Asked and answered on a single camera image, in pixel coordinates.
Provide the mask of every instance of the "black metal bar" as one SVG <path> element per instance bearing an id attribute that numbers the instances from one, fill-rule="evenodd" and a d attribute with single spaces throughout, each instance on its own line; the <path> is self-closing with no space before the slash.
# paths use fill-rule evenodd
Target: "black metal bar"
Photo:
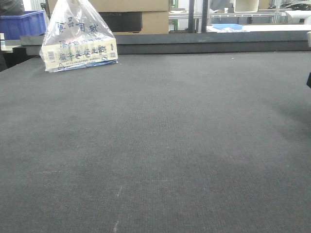
<path id="1" fill-rule="evenodd" d="M 208 9 L 208 0 L 203 0 L 203 5 L 202 5 L 202 28 L 201 28 L 201 32 L 203 32 L 203 33 L 206 33 L 207 9 Z"/>
<path id="2" fill-rule="evenodd" d="M 194 1 L 189 0 L 188 33 L 194 33 Z"/>

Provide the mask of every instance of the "metal shelf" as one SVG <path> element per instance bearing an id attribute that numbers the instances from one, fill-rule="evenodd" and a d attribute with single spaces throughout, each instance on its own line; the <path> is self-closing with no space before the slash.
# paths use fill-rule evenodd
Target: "metal shelf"
<path id="1" fill-rule="evenodd" d="M 285 12 L 279 12 L 279 16 L 286 16 Z M 275 17 L 276 14 L 274 12 L 254 12 L 254 13 L 213 13 L 210 14 L 210 19 L 212 18 L 221 18 L 221 17 Z M 194 18 L 202 18 L 201 14 L 195 14 Z M 188 19 L 188 12 L 185 13 L 170 13 L 169 19 Z"/>

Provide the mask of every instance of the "black object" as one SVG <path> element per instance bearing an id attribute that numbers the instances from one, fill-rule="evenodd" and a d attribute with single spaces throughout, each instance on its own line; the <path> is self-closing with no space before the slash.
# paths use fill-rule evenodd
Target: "black object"
<path id="1" fill-rule="evenodd" d="M 113 32 L 140 32 L 142 12 L 99 12 Z"/>
<path id="2" fill-rule="evenodd" d="M 194 33 L 194 0 L 189 1 L 188 33 Z"/>
<path id="3" fill-rule="evenodd" d="M 201 32 L 203 32 L 203 33 L 206 33 L 207 10 L 208 10 L 208 0 L 203 0 L 203 4 L 202 4 L 202 28 L 201 28 Z"/>
<path id="4" fill-rule="evenodd" d="M 285 8 L 291 8 L 293 11 L 309 11 L 311 10 L 311 4 L 306 2 L 297 2 L 290 5 L 287 5 Z"/>
<path id="5" fill-rule="evenodd" d="M 0 16 L 19 16 L 24 10 L 22 0 L 0 0 Z"/>
<path id="6" fill-rule="evenodd" d="M 311 73 L 310 73 L 308 81 L 307 81 L 307 86 L 311 88 Z"/>

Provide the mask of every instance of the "white surface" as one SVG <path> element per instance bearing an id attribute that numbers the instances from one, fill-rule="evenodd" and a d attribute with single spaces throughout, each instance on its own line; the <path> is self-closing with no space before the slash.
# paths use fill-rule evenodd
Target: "white surface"
<path id="1" fill-rule="evenodd" d="M 234 12 L 257 12 L 259 0 L 235 0 Z"/>
<path id="2" fill-rule="evenodd" d="M 283 24 L 283 25 L 244 25 L 243 30 L 248 32 L 273 32 L 273 31 L 311 31 L 309 24 Z M 212 26 L 207 26 L 208 32 L 219 32 Z"/>
<path id="3" fill-rule="evenodd" d="M 295 22 L 295 19 L 305 20 L 305 24 L 311 24 L 311 11 L 285 11 L 288 22 Z"/>
<path id="4" fill-rule="evenodd" d="M 6 45 L 4 49 L 1 48 L 1 51 L 4 53 L 13 53 L 13 48 L 18 47 L 19 45 Z"/>
<path id="5" fill-rule="evenodd" d="M 31 2 L 30 0 L 23 0 L 25 11 L 31 11 Z"/>

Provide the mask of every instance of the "white container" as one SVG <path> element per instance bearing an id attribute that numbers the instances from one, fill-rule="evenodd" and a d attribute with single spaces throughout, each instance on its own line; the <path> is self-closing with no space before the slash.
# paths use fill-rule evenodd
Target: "white container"
<path id="1" fill-rule="evenodd" d="M 4 33 L 0 33 L 0 44 L 1 44 L 1 50 L 5 50 Z"/>
<path id="2" fill-rule="evenodd" d="M 311 47 L 311 32 L 308 32 L 307 35 L 308 35 L 309 47 Z"/>
<path id="3" fill-rule="evenodd" d="M 257 12 L 259 0 L 234 0 L 234 12 Z"/>

